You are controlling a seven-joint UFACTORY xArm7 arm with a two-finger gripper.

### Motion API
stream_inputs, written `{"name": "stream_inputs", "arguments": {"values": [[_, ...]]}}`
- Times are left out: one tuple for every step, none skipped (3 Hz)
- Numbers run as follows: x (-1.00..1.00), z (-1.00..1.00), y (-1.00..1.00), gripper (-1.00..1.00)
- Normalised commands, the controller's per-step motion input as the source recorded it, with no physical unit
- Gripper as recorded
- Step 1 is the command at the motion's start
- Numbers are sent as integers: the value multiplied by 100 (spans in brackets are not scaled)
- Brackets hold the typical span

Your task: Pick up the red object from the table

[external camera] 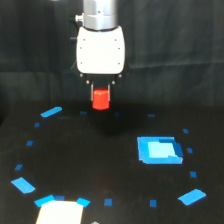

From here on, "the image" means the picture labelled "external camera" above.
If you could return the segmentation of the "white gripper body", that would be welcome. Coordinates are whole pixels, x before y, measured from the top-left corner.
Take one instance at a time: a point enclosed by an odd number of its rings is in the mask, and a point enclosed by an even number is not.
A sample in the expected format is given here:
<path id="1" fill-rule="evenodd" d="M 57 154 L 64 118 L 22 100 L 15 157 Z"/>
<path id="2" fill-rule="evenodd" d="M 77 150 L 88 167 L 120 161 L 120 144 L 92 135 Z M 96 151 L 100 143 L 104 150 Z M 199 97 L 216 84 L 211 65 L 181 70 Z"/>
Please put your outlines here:
<path id="1" fill-rule="evenodd" d="M 81 27 L 76 47 L 77 68 L 90 75 L 117 75 L 125 64 L 125 41 L 121 26 L 95 32 Z"/>

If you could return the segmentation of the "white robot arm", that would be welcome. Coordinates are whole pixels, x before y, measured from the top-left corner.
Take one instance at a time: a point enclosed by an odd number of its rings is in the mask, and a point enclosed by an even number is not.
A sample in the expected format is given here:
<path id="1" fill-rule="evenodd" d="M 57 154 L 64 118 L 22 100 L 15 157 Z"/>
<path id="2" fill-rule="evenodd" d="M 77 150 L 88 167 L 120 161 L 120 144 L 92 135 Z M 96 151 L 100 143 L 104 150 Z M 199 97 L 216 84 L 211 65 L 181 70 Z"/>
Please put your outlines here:
<path id="1" fill-rule="evenodd" d="M 125 40 L 118 25 L 118 0 L 83 0 L 76 44 L 77 69 L 85 75 L 120 75 L 125 64 Z"/>

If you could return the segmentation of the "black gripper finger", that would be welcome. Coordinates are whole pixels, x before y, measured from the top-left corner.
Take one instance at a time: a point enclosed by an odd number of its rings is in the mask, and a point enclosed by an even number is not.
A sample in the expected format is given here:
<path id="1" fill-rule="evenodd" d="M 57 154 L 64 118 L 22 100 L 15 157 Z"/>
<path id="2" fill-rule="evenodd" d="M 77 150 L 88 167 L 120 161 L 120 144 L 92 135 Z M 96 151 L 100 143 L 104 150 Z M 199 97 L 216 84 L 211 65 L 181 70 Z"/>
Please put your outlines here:
<path id="1" fill-rule="evenodd" d="M 90 100 L 93 101 L 94 82 L 92 81 L 92 79 L 90 79 L 89 85 L 90 85 Z"/>
<path id="2" fill-rule="evenodd" d="M 108 85 L 107 85 L 107 90 L 108 90 L 108 101 L 111 100 L 111 87 L 112 86 L 112 81 L 109 81 Z"/>

